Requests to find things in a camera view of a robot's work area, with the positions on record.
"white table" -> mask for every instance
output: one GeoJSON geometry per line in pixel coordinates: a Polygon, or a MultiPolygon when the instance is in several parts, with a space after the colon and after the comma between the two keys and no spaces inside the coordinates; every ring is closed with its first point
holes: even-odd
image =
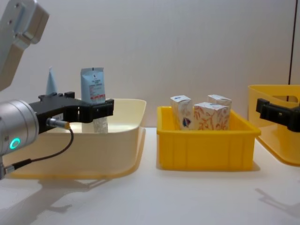
{"type": "Polygon", "coordinates": [[[0,181],[0,225],[299,225],[300,168],[255,143],[255,172],[156,168],[156,129],[147,128],[139,169],[91,181],[0,181]]]}

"robotic arm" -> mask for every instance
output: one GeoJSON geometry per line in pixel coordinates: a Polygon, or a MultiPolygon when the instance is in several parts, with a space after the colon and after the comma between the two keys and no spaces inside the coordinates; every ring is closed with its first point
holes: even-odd
{"type": "MultiPolygon", "coordinates": [[[[10,0],[0,20],[0,91],[10,86],[22,54],[30,44],[37,44],[49,14],[36,0],[10,0]]],[[[0,103],[0,180],[14,170],[4,167],[2,157],[33,143],[38,134],[65,123],[90,123],[113,114],[114,100],[92,105],[75,99],[74,92],[39,96],[27,104],[21,100],[0,103]]]]}

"yellow plastic crate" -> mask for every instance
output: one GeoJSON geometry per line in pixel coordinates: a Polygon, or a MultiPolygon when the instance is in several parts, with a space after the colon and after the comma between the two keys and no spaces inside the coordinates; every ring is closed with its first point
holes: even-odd
{"type": "Polygon", "coordinates": [[[286,126],[262,120],[260,113],[256,112],[258,98],[287,108],[299,106],[300,85],[251,85],[248,91],[249,121],[261,129],[262,135],[259,140],[280,161],[300,166],[300,133],[290,131],[286,126]]]}
{"type": "Polygon", "coordinates": [[[157,109],[157,163],[166,170],[252,170],[261,131],[231,110],[230,130],[175,130],[172,108],[157,109]]]}

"cream plastic tray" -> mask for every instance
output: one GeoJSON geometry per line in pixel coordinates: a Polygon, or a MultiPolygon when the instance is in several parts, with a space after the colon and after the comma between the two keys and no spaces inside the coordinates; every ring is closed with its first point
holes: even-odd
{"type": "MultiPolygon", "coordinates": [[[[82,133],[81,123],[71,123],[75,137],[63,154],[32,163],[11,174],[23,179],[103,179],[134,172],[143,151],[143,125],[146,102],[138,99],[115,99],[113,116],[108,119],[108,134],[82,133]]],[[[32,145],[6,155],[5,165],[34,159],[62,150],[70,133],[53,129],[40,134],[32,145]]]]}

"green indicator light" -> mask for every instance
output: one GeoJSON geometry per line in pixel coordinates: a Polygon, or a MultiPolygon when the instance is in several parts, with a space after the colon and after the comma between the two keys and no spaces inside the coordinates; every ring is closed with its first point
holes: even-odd
{"type": "Polygon", "coordinates": [[[21,140],[18,137],[14,138],[10,143],[10,149],[15,149],[16,147],[19,146],[20,143],[21,140]]]}

